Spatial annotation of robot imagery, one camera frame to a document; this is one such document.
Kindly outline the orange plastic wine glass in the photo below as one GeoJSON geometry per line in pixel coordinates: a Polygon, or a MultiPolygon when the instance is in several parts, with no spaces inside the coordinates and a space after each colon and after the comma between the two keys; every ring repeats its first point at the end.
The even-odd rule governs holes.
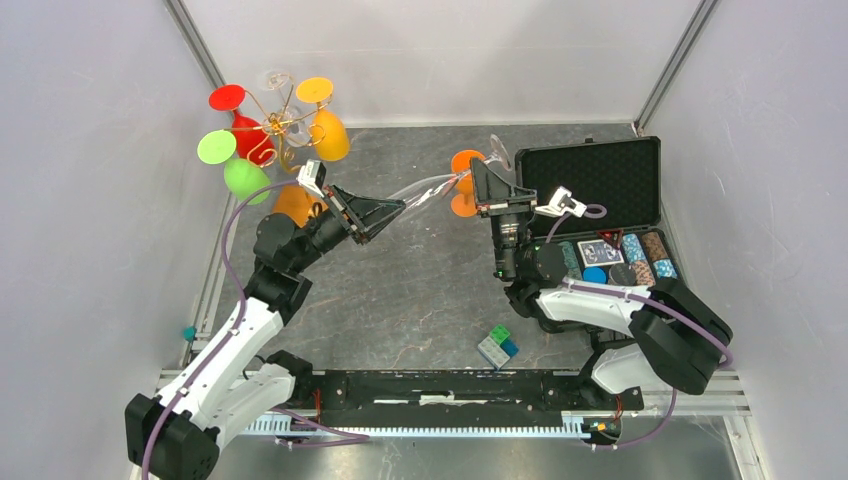
{"type": "Polygon", "coordinates": [[[452,212],[458,217],[468,218],[476,215],[474,186],[470,168],[473,159],[483,160],[484,156],[476,150],[463,150],[451,160],[451,170],[458,176],[453,198],[450,202],[452,212]]]}

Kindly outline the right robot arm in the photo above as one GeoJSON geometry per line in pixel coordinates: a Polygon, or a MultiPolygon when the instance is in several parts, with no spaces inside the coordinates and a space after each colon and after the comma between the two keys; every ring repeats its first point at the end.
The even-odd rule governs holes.
{"type": "Polygon", "coordinates": [[[509,182],[481,158],[471,159],[469,176],[477,214],[491,224],[494,276],[506,283],[512,308],[549,330],[576,322],[627,336],[586,363],[589,373],[577,382],[585,405],[602,408],[618,393],[657,382],[701,395],[713,374],[731,365],[732,329],[679,279],[619,286],[570,278],[561,247],[536,241],[529,229],[538,214],[598,218],[604,207],[586,205],[564,187],[538,205],[535,190],[509,182]]]}

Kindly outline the green plastic wine glass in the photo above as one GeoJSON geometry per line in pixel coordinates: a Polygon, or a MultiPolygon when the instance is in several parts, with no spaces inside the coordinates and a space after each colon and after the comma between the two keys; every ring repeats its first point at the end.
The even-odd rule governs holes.
{"type": "Polygon", "coordinates": [[[236,155],[237,139],[228,130],[207,133],[198,142],[196,153],[201,162],[222,165],[224,182],[239,202],[271,185],[268,175],[253,162],[236,155]]]}

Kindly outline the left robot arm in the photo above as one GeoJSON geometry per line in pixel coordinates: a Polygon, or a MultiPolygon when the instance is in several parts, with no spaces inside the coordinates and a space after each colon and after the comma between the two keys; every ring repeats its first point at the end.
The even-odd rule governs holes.
{"type": "Polygon", "coordinates": [[[129,460],[144,479],[206,479],[234,438],[273,407],[306,405],[313,379],[269,360],[237,381],[260,348],[304,303],[304,271],[347,239],[364,245],[401,215],[400,199],[361,197],[331,185],[326,208],[298,225],[272,213],[257,226],[255,266],[236,306],[201,353],[156,395],[136,395],[125,409],[129,460]]]}

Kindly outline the clear champagne flute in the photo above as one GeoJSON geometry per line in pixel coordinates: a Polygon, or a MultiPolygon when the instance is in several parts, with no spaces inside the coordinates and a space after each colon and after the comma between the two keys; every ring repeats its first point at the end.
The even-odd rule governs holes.
{"type": "MultiPolygon", "coordinates": [[[[481,152],[484,156],[482,161],[490,168],[496,169],[499,167],[508,176],[513,174],[513,158],[506,150],[500,138],[495,134],[491,134],[489,136],[489,144],[489,153],[484,154],[481,152]]],[[[391,199],[403,200],[406,204],[406,210],[399,216],[399,219],[415,218],[425,212],[435,211],[442,204],[447,204],[450,208],[451,199],[456,193],[455,185],[457,180],[458,176],[451,170],[447,174],[435,175],[413,182],[392,194],[390,196],[391,199]]]]}

